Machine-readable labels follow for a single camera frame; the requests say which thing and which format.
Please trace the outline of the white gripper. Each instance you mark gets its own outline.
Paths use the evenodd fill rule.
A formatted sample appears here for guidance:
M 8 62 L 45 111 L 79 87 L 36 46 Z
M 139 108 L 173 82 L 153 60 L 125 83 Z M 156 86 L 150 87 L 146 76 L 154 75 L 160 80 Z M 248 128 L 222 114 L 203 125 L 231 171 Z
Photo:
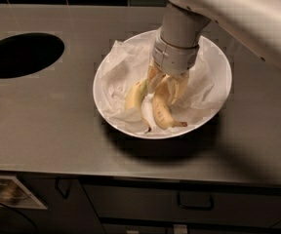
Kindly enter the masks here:
M 170 105 L 175 104 L 185 92 L 188 84 L 189 75 L 183 73 L 188 72 L 195 64 L 198 51 L 199 45 L 188 49 L 177 48 L 166 43 L 157 35 L 152 50 L 152 57 L 158 67 L 155 64 L 151 64 L 148 67 L 146 76 L 148 92 L 152 94 L 156 90 L 165 76 L 164 73 L 166 73 L 170 75 L 167 78 L 168 103 Z

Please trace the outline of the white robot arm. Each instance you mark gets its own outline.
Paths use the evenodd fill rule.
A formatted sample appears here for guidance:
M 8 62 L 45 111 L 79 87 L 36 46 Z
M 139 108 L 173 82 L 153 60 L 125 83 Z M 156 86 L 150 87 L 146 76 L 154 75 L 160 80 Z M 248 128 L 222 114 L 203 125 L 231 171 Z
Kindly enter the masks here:
M 180 78 L 188 73 L 210 21 L 281 72 L 281 0 L 168 0 L 148 70 L 151 89 L 165 74 Z

